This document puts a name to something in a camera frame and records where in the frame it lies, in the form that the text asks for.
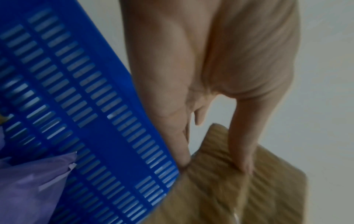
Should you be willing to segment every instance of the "white floor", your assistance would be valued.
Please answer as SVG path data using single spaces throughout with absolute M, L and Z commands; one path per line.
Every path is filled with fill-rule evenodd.
M 80 0 L 128 66 L 118 0 Z M 310 179 L 309 223 L 353 223 L 354 1 L 300 0 L 302 45 L 296 80 L 261 144 Z M 191 127 L 195 152 L 209 125 L 229 126 L 233 100 L 219 97 L 201 127 Z

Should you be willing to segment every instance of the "blue plastic basket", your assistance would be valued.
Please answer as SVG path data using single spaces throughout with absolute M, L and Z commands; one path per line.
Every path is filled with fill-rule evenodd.
M 178 170 L 128 71 L 76 1 L 0 5 L 0 157 L 78 152 L 51 223 L 140 222 Z

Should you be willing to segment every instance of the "wooden board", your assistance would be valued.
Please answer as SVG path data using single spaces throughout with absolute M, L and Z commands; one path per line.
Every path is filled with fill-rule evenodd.
M 233 165 L 213 124 L 190 166 L 144 224 L 303 224 L 305 174 L 259 146 L 252 176 Z

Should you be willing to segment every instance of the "plastic bag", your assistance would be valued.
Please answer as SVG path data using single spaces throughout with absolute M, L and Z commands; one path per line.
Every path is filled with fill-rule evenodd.
M 0 223 L 47 224 L 75 167 L 76 153 L 0 168 Z

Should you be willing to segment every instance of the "wrinkled skin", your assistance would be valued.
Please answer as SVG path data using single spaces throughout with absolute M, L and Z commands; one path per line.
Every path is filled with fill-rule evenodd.
M 121 0 L 129 63 L 145 111 L 180 169 L 189 123 L 218 94 L 237 101 L 229 129 L 235 165 L 252 154 L 289 88 L 299 44 L 296 0 Z

